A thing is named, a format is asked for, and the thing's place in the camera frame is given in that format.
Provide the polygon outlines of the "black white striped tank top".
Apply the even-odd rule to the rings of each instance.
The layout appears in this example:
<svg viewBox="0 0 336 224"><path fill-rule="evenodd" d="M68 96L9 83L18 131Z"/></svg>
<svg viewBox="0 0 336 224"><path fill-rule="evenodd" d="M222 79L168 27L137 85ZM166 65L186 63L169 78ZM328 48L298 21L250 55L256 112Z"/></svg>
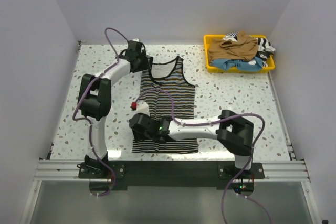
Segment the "black white striped tank top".
<svg viewBox="0 0 336 224"><path fill-rule="evenodd" d="M159 120L171 116L180 119L194 118L195 86L184 77L183 58L177 56L166 63L152 63L151 70L144 70L141 74L140 94L153 89L141 97L150 110L150 117ZM181 142L154 143L152 141L136 142L132 144L133 153L154 154L193 154L198 152L196 139Z"/></svg>

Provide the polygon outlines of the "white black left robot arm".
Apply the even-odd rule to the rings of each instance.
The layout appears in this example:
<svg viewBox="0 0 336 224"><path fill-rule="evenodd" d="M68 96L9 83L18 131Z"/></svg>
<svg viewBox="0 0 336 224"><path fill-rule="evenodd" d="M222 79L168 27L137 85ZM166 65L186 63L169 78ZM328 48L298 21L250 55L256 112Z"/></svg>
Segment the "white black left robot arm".
<svg viewBox="0 0 336 224"><path fill-rule="evenodd" d="M149 70L146 48L138 40L128 41L126 49L116 56L114 63L96 74L82 76L74 121L85 120L89 125L88 152L96 160L90 171L97 178L108 174L109 165L103 162L108 151L105 141L105 122L112 107L112 86L130 73Z"/></svg>

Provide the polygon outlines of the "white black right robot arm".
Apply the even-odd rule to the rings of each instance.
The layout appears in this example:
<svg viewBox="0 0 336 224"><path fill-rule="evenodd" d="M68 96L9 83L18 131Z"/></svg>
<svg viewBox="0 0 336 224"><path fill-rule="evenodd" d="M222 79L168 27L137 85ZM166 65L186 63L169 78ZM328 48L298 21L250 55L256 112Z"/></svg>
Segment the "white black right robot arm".
<svg viewBox="0 0 336 224"><path fill-rule="evenodd" d="M155 120L147 114L137 113L130 119L129 127L136 141L186 144L197 138L217 140L234 154L237 177L246 178L253 171L250 157L254 124L230 110L223 110L220 116L209 119L164 117Z"/></svg>

